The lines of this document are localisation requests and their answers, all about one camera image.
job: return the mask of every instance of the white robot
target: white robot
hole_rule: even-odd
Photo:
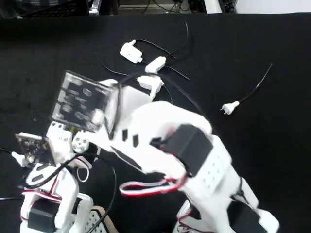
[[[90,232],[99,216],[92,218],[93,200],[79,193],[71,172],[75,167],[92,168],[94,158],[77,154],[96,145],[97,154],[100,149],[113,152],[145,174],[163,174],[155,183],[124,183],[119,187],[121,194],[139,197],[177,190],[186,194],[188,200],[177,214],[173,233],[276,233],[279,222],[258,209],[258,199],[232,167],[231,157],[212,134],[210,123],[168,102],[152,102],[164,84],[160,77],[146,74],[138,82],[151,90],[150,95],[129,86],[115,89],[115,80],[97,83],[67,72],[46,138],[17,135],[27,150],[12,155],[22,166],[34,164],[26,179],[28,187],[34,188],[23,192],[20,232]],[[94,96],[100,104],[90,106]],[[73,137],[68,124],[81,130]],[[52,160],[42,162],[48,157],[47,150]],[[45,157],[36,157],[40,153]],[[69,159],[66,168],[38,185]],[[98,229],[105,232],[102,225]]]

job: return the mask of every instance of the black wire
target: black wire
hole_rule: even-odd
[[[240,184],[239,184],[239,188],[236,194],[234,194],[232,197],[236,200],[236,198],[234,196],[240,196],[244,199],[245,203],[249,205],[248,200],[246,199],[245,193],[242,190],[242,185],[243,185],[243,178],[240,176]]]
[[[99,57],[97,56],[96,52],[94,52],[93,54],[94,54],[94,56],[97,58],[97,60],[100,62],[100,64],[101,64],[106,70],[108,70],[110,73],[112,73],[112,74],[117,74],[117,75],[127,76],[127,74],[123,74],[123,73],[120,73],[120,72],[113,71],[113,70],[110,69],[104,62],[102,62],[101,59],[99,59]]]
[[[273,63],[270,63],[269,68],[267,69],[266,73],[264,74],[264,76],[262,77],[262,79],[260,80],[260,82],[255,86],[255,88],[253,90],[251,90],[250,93],[248,93],[245,97],[243,97],[242,99],[239,100],[239,102],[243,102],[246,99],[248,99],[251,95],[254,94],[254,92],[258,89],[258,87],[261,85],[261,83],[263,82],[263,80],[266,78],[266,76],[268,75],[271,67],[272,67]]]
[[[141,12],[142,14],[144,14],[146,12],[146,10],[148,9],[150,3],[151,3],[151,0],[148,0],[148,4],[147,4],[146,8]]]
[[[163,85],[164,87],[164,90],[167,92],[167,94],[169,95],[169,98],[170,98],[170,101],[171,101],[171,104],[173,104],[173,98],[172,98],[172,95],[170,93],[170,91],[167,89],[167,87],[165,85]]]
[[[174,4],[174,6],[172,6],[171,7],[171,9],[170,9],[170,11],[169,11],[169,13],[171,13],[172,12],[172,9],[175,7],[175,13],[177,13],[177,6],[176,6],[176,3]]]
[[[12,154],[12,151],[6,149],[6,148],[0,148],[0,152],[4,152],[4,153],[7,153],[7,154]]]
[[[184,74],[180,73],[178,70],[174,69],[173,67],[170,66],[165,66],[166,68],[174,71],[175,73],[179,74],[180,76],[182,76],[184,79],[190,81],[190,78],[188,78],[187,76],[185,76]]]
[[[0,197],[0,201],[1,200],[22,200],[24,199],[23,196],[17,196],[17,197]]]
[[[184,44],[177,50],[175,50],[174,52],[171,52],[169,54],[169,56],[172,56],[174,55],[175,53],[178,53],[179,51],[181,51],[187,44],[188,44],[188,41],[189,41],[189,28],[188,28],[188,24],[185,22],[185,26],[186,26],[186,29],[187,29],[187,37],[186,37],[186,41],[184,42]]]
[[[167,9],[167,8],[165,8],[165,7],[161,6],[161,5],[159,5],[159,4],[156,2],[156,0],[152,0],[152,1],[154,2],[155,5],[157,5],[158,7],[162,8],[163,10],[166,10],[166,11],[169,11],[169,12],[177,13],[176,11],[172,11],[171,9]]]
[[[195,108],[198,110],[198,112],[205,118],[207,119],[207,116],[205,115],[205,113],[203,112],[202,108],[200,107],[200,105],[191,97],[187,94],[187,92],[185,92],[180,86],[178,86],[174,81],[170,80],[169,78],[167,78],[165,75],[163,74],[156,74],[159,77],[165,79],[166,81],[168,81],[171,85],[173,85],[183,96],[185,96],[194,106]]]
[[[112,198],[111,198],[111,201],[110,201],[110,204],[106,210],[106,212],[104,213],[104,215],[94,224],[94,226],[92,226],[88,231],[87,233],[91,233],[93,230],[95,230],[96,227],[98,227],[98,225],[105,219],[105,217],[108,216],[111,208],[112,208],[112,205],[113,205],[113,202],[116,198],[116,193],[117,193],[117,174],[116,174],[116,171],[115,169],[112,167],[112,165],[110,165],[112,171],[113,171],[113,175],[114,175],[114,179],[115,179],[115,182],[114,182],[114,188],[113,188],[113,195],[112,195]]]
[[[163,52],[165,52],[165,53],[168,54],[168,55],[171,54],[171,53],[168,52],[166,49],[162,48],[161,46],[159,46],[159,45],[157,45],[157,44],[155,44],[155,43],[153,43],[153,42],[151,42],[151,41],[149,41],[149,40],[138,39],[138,40],[136,40],[136,41],[145,42],[145,43],[147,43],[147,44],[149,44],[149,45],[152,45],[152,46],[158,48],[159,50],[162,50]],[[172,57],[173,59],[177,59],[174,55],[170,55],[170,57]]]

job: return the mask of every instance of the wire connector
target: wire connector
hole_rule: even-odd
[[[233,103],[226,103],[223,105],[221,110],[224,111],[224,114],[230,115],[234,111],[234,109],[239,106],[239,104],[240,102],[238,101],[235,101]]]
[[[160,71],[166,63],[166,57],[157,57],[151,63],[146,65],[145,71],[147,73],[157,73]]]
[[[120,55],[125,57],[127,60],[137,63],[142,61],[142,52],[134,47],[136,40],[132,40],[131,42],[125,43],[121,50]]]
[[[21,167],[26,167],[28,165],[28,160],[23,154],[17,154],[16,152],[11,153],[12,157],[16,159]]]
[[[164,82],[161,80],[159,76],[140,76],[137,78],[137,81],[139,82],[139,85],[142,88],[145,88],[147,90],[151,90],[149,96],[153,100],[156,94],[160,91],[161,86],[164,85]]]

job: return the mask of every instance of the circuit board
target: circuit board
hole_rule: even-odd
[[[71,71],[65,77],[50,118],[91,132],[99,130],[113,89]],[[101,118],[94,121],[95,115]]]
[[[29,163],[55,166],[54,151],[48,138],[28,133],[15,134],[15,137]]]

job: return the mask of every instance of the black table surface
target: black table surface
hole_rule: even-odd
[[[168,74],[204,109],[222,139],[237,172],[280,222],[281,233],[310,228],[310,14],[292,15],[148,15],[0,20],[0,147],[17,152],[15,133],[42,134],[68,69],[95,80],[119,79],[94,58],[93,51],[117,71],[143,67],[119,55],[123,43],[148,39],[167,50],[191,43],[172,66],[190,77]],[[163,53],[138,43],[150,61]],[[230,116],[219,109],[248,93],[273,63],[261,88]],[[196,111],[176,89],[167,85],[174,104]],[[157,100],[167,100],[161,91]],[[153,181],[115,156],[118,183]],[[0,156],[0,196],[17,195],[26,171],[8,155]],[[107,207],[113,176],[97,162],[81,186],[97,205]],[[170,193],[125,198],[118,194],[110,214],[120,232],[169,232],[185,197]],[[0,202],[1,232],[17,233],[21,201]]]

